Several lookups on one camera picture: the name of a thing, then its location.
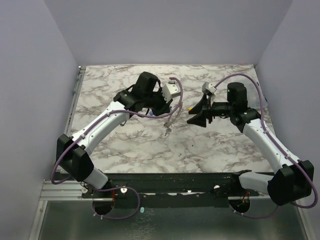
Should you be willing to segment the round metal keyring disc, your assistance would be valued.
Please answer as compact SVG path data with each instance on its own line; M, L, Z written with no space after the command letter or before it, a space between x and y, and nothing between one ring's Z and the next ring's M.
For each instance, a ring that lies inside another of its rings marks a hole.
M183 108L183 103L179 105L179 108L176 111L176 115L175 116L170 115L169 118L165 121L163 125L165 127L165 134L164 134L165 137L169 136L170 133L172 132L171 127L176 122L177 118L180 116L182 108Z

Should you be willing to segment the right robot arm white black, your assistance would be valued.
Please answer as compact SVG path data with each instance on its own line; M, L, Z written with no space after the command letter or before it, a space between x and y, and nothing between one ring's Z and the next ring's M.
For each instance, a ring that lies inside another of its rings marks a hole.
M215 102L215 91L211 83L202 85L203 97L188 112L193 117L187 123L205 128L216 117L229 118L258 147L274 173L237 172L232 175L230 191L236 196L247 190L261 192L269 195L278 206L308 197L312 192L312 163L301 161L292 154L266 127L259 112L249 107L245 85L241 82L229 83L226 102Z

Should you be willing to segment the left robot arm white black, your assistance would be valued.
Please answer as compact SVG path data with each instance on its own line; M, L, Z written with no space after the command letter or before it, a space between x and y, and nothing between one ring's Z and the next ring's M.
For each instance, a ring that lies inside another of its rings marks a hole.
M163 118L173 114L170 105L181 95L176 79L161 86L157 76L142 72L135 84L119 91L106 109L83 129L57 140L55 167L62 167L77 182L93 186L97 196L106 197L111 190L109 178L96 168L90 158L97 145L115 128L134 115L144 117L141 110L152 112L151 118Z

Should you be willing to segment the clear plastic box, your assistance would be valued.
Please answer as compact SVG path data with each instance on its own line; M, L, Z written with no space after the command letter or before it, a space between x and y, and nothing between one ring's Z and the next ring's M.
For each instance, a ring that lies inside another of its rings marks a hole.
M260 83L259 83L258 81L256 81L255 84L256 84L256 86L257 86L258 89L259 89L259 92L260 92L260 96L261 96L261 97L259 97L257 88L256 88L256 86L253 84L253 85L250 87L250 90L249 90L249 92L248 92L248 105L249 105L249 107L251 107L251 108L260 110L260 109L261 109L260 100L262 100L262 107L265 109L265 108L268 107L267 99L265 98L265 96L264 96L264 94L263 94L263 91L262 91L262 89L261 89Z

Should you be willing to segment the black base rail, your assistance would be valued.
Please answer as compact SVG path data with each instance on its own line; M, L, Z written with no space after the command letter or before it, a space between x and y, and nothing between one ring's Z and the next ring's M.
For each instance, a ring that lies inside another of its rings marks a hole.
M231 199L255 197L233 185L232 173L110 173L102 191L88 188L84 199L117 208L227 208Z

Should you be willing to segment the aluminium frame rail left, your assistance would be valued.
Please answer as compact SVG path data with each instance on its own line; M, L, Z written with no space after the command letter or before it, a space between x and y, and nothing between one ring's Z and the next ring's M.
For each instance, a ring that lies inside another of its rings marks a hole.
M79 66L78 75L76 77L72 102L67 115L67 121L63 133L69 135L71 133L72 123L75 117L76 106L79 100L83 79L85 76L86 66ZM54 185L50 180L45 180L42 184L39 201L77 201L82 198L81 184L73 179L69 179L61 184Z

